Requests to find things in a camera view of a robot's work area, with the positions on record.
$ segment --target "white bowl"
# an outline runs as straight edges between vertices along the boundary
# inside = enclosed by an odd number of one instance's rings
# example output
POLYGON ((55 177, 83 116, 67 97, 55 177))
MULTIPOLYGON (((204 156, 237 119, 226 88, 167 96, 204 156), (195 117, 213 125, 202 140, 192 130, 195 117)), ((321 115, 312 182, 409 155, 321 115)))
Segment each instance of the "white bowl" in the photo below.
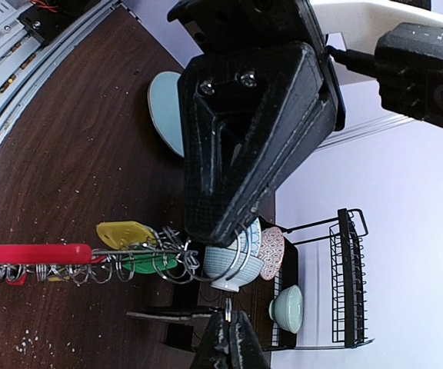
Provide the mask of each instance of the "white bowl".
POLYGON ((283 330, 297 334, 304 321, 304 298, 295 285, 281 292, 269 305, 269 317, 283 330))
MULTIPOLYGON (((205 253, 204 269, 205 273, 210 278, 217 278, 230 268, 234 262, 237 251, 229 250, 227 248, 213 248, 208 246, 205 253)), ((227 275, 218 281, 212 282, 212 287, 223 291, 239 292, 240 287, 251 283, 261 273, 264 262, 254 256, 249 255, 247 264, 230 280, 227 277, 233 275, 239 267, 244 263, 246 253, 241 253, 237 264, 227 275)))

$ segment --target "white wall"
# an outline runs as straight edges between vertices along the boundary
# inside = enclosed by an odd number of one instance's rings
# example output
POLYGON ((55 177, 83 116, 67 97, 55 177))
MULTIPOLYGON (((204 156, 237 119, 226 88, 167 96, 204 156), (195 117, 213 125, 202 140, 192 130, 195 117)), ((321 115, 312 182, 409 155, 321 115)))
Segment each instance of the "white wall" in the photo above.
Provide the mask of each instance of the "white wall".
MULTIPOLYGON (((353 351, 274 354, 273 368, 443 367, 443 130, 412 123, 315 153, 278 190, 276 204, 285 227, 339 208, 364 211, 368 326, 377 340, 353 351)), ((328 344, 328 244, 306 246, 300 258, 300 344, 328 344)))

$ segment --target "white plastic part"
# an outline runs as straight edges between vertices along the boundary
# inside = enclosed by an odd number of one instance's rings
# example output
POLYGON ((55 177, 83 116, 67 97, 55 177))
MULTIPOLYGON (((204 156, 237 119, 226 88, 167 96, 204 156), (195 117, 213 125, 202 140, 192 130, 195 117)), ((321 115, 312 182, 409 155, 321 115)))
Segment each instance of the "white plastic part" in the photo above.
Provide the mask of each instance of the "white plastic part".
MULTIPOLYGON (((389 0, 311 0, 322 33, 341 33, 345 47, 374 54, 383 34, 401 23, 443 28, 443 15, 389 0)), ((340 85, 370 80, 336 65, 340 85)))

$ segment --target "bolt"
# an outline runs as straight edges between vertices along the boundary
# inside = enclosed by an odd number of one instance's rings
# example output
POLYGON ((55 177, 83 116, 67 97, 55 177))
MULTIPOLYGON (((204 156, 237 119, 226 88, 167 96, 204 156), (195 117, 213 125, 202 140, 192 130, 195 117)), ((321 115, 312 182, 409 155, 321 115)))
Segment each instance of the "bolt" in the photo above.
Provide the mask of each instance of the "bolt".
POLYGON ((240 83, 242 83, 242 86, 247 88, 254 88, 258 85, 257 81, 255 80, 255 73, 253 71, 247 71, 241 75, 240 83))
POLYGON ((206 81, 203 81, 199 85, 199 91, 203 95, 207 95, 207 96, 213 96, 215 94, 215 89, 213 88, 213 84, 208 79, 206 81))

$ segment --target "black dish rack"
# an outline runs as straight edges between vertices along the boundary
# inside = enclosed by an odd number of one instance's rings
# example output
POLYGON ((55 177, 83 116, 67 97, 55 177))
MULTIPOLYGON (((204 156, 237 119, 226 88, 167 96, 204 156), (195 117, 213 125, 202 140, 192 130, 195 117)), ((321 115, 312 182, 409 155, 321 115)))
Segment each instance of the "black dish rack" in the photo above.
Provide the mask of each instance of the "black dish rack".
MULTIPOLYGON (((263 229, 279 227, 264 218, 259 219, 263 229)), ((285 238, 285 256, 279 275, 273 281, 258 278, 241 288, 238 294, 215 290, 209 284, 190 283, 176 286, 172 308, 185 310, 206 305, 221 307, 226 298, 231 298, 235 309, 248 314, 264 351, 334 350, 370 344, 373 339, 366 336, 366 291, 363 271, 365 264, 362 254, 362 240, 368 234, 368 229, 363 212, 359 209, 341 209, 335 218, 295 228, 279 228, 284 234, 291 234, 294 231, 326 225, 328 233, 319 238, 294 243, 285 238), (363 232, 359 234, 357 228, 363 228, 363 232), (298 284, 298 246, 323 240, 329 240, 331 250, 331 343, 328 346, 299 347, 297 334, 284 331, 271 321, 268 306, 281 291, 298 284)), ((203 330, 202 324, 196 327, 169 324, 166 344, 182 350, 195 351, 203 330)))

